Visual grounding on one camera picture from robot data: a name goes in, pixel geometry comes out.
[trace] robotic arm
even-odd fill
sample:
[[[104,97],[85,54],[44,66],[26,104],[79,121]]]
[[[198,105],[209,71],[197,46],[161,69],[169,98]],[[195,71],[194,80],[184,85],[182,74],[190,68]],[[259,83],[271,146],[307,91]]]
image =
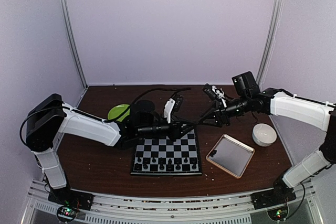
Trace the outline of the robotic arm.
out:
[[[168,136],[174,140],[195,125],[221,127],[230,125],[230,118],[246,112],[286,116],[326,131],[325,142],[302,162],[285,171],[274,182],[274,189],[252,194],[255,208],[269,207],[295,199],[293,188],[305,179],[336,163],[335,105],[304,99],[282,89],[268,88],[261,92],[251,72],[232,78],[239,98],[230,98],[215,86],[206,84],[203,91],[214,101],[197,123],[181,120],[173,115],[181,106],[182,97],[171,97],[163,118],[154,112],[154,104],[141,100],[131,106],[130,115],[123,122],[104,120],[79,111],[53,94],[34,108],[27,120],[26,145],[37,157],[49,185],[49,200],[80,205],[90,209],[92,195],[72,191],[58,156],[52,147],[57,132],[86,137],[120,149],[137,145],[143,137]]]
[[[324,143],[318,149],[276,179],[274,189],[251,196],[255,209],[294,200],[295,186],[336,163],[335,104],[301,98],[283,89],[268,88],[261,92],[251,72],[235,76],[232,80],[240,98],[231,99],[226,102],[226,106],[216,100],[202,115],[201,122],[219,127],[224,124],[230,125],[229,118],[252,111],[285,116],[327,132]]]

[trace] white wall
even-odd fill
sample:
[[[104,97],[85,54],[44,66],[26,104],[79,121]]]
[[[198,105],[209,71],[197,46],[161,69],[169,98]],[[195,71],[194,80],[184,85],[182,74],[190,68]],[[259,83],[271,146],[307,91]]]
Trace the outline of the white wall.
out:
[[[19,140],[27,113],[54,92],[75,104],[82,92],[59,0],[0,0],[1,223],[18,223],[35,159]]]
[[[262,87],[285,88],[302,97],[336,102],[336,0],[285,0],[275,47]],[[325,134],[312,126],[275,118],[295,163]],[[327,223],[335,223],[336,167],[313,180]]]
[[[257,74],[274,0],[67,0],[90,85]]]

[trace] brown tabletop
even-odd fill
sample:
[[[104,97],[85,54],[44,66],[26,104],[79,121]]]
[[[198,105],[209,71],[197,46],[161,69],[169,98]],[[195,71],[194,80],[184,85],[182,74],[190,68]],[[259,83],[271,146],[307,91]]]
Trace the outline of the brown tabletop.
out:
[[[108,86],[90,87],[79,109],[96,116],[107,118],[109,110],[123,103],[130,103],[140,93],[159,86]],[[224,86],[230,96],[236,96],[233,86]],[[161,111],[171,93],[157,91],[145,96],[155,102]],[[192,86],[183,92],[184,101],[180,117],[197,120],[211,104],[201,86]],[[258,123],[269,125],[267,115],[255,114]],[[264,189],[291,166],[287,153],[280,141],[270,147],[259,147],[253,142],[252,129],[256,120],[251,113],[232,118],[231,126],[222,128],[198,126],[198,140],[202,159],[202,176],[138,176],[130,175],[133,150],[118,150],[82,137],[65,135],[58,149],[63,169],[72,188],[127,196],[185,197],[232,194],[242,191]],[[255,154],[241,179],[225,173],[206,161],[205,156],[223,134],[228,134],[253,147]]]

